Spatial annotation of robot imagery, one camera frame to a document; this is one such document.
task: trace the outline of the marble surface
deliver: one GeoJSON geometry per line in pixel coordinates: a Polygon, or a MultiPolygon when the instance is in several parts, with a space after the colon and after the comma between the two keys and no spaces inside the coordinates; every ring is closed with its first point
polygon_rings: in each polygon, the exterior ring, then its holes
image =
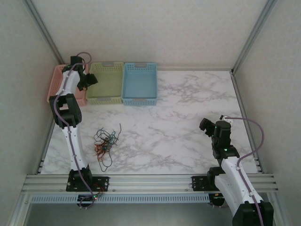
{"type": "MultiPolygon", "coordinates": [[[[218,163],[211,139],[199,123],[204,117],[215,122],[221,114],[241,116],[229,72],[159,71],[156,106],[88,105],[81,110],[80,134],[93,174],[103,174],[93,135],[100,128],[119,131],[119,123],[122,132],[118,146],[111,150],[113,165],[105,174],[207,173],[218,163]]],[[[244,123],[234,121],[231,131],[232,144],[240,155],[250,152],[244,123]]],[[[257,173],[253,157],[243,166],[247,173],[257,173]]],[[[41,173],[69,171],[67,143],[56,125],[41,173]]]]}

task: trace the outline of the black bracket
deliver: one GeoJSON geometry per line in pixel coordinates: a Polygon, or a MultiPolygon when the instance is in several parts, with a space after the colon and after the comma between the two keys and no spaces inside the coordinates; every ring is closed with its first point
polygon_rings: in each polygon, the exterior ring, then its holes
{"type": "Polygon", "coordinates": [[[56,96],[51,96],[49,98],[50,107],[52,110],[53,117],[55,119],[55,123],[62,129],[64,129],[67,125],[63,123],[56,115],[55,108],[61,117],[69,123],[70,126],[76,127],[81,122],[81,112],[79,105],[76,101],[74,94],[67,94],[65,96],[60,96],[57,103],[55,104],[56,96]],[[67,104],[68,109],[60,109],[64,104],[67,104]]]}
{"type": "MultiPolygon", "coordinates": [[[[94,177],[92,178],[92,185],[90,188],[93,192],[107,192],[109,187],[109,177],[94,177]]],[[[68,178],[68,183],[66,187],[67,192],[88,192],[86,187],[77,188],[73,185],[72,178],[68,178]]]]}
{"type": "Polygon", "coordinates": [[[210,184],[207,176],[192,176],[191,179],[194,192],[219,191],[216,186],[210,184]]]}
{"type": "MultiPolygon", "coordinates": [[[[71,56],[70,65],[65,66],[62,69],[62,72],[69,71],[73,67],[74,64],[81,64],[83,61],[85,61],[85,60],[83,58],[81,58],[80,56],[71,56]]],[[[73,68],[73,70],[77,71],[79,74],[80,81],[77,84],[77,87],[79,88],[80,91],[87,89],[89,86],[96,84],[98,82],[97,78],[95,77],[94,74],[89,74],[89,73],[84,74],[84,69],[83,69],[82,65],[76,65],[73,68]]]]}
{"type": "Polygon", "coordinates": [[[222,193],[209,194],[209,200],[214,206],[222,206],[225,203],[222,193]]]}
{"type": "MultiPolygon", "coordinates": [[[[259,209],[265,226],[273,226],[274,209],[270,202],[261,201],[259,209]]],[[[259,216],[254,203],[240,204],[232,219],[232,224],[237,226],[260,225],[259,216]]]]}

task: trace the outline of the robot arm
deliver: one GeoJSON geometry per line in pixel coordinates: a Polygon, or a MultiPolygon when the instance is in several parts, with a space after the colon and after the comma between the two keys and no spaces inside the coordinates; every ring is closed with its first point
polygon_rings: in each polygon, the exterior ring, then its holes
{"type": "Polygon", "coordinates": [[[71,171],[69,173],[69,178],[70,181],[73,182],[72,187],[76,187],[79,190],[85,189],[86,186],[79,176],[79,171],[74,161],[72,147],[77,159],[77,163],[79,165],[79,169],[81,169],[81,174],[89,186],[92,185],[92,174],[89,169],[88,162],[86,161],[86,158],[83,154],[83,147],[79,132],[79,124],[81,123],[82,119],[81,111],[77,104],[74,93],[76,91],[76,87],[78,87],[79,90],[84,90],[87,89],[88,86],[97,83],[97,79],[93,74],[85,73],[83,65],[75,65],[81,64],[82,61],[83,59],[79,56],[71,57],[71,64],[66,66],[62,70],[63,81],[59,91],[55,96],[51,96],[49,98],[49,103],[54,116],[54,120],[56,124],[62,129],[67,141],[71,158],[71,171]],[[55,103],[55,99],[59,94],[60,96],[55,103]],[[68,126],[62,120],[60,120],[60,118],[55,113],[55,108],[58,111],[59,115],[69,124],[69,129],[68,126]]]}
{"type": "Polygon", "coordinates": [[[238,166],[239,154],[236,148],[230,145],[231,124],[226,121],[217,121],[214,124],[204,118],[200,123],[200,129],[206,130],[205,134],[212,139],[213,156],[220,165],[210,168],[207,173],[208,181],[221,191],[229,205],[233,225],[260,226],[261,215],[264,225],[272,226],[274,212],[272,205],[263,201],[242,165],[238,166]]]}

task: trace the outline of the vent grille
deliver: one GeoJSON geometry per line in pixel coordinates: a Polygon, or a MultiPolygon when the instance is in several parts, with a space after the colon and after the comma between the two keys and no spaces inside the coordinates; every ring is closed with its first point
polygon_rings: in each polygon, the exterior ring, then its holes
{"type": "MultiPolygon", "coordinates": [[[[78,195],[34,195],[31,203],[78,203],[78,195]]],[[[198,203],[209,202],[208,194],[105,194],[95,203],[198,203]]]]}

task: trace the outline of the blue basket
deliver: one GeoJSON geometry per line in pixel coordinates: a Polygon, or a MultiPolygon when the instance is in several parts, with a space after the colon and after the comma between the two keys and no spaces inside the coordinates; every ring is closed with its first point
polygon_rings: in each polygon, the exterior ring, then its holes
{"type": "Polygon", "coordinates": [[[158,96],[157,64],[126,63],[122,83],[124,105],[156,105],[158,96]]]}

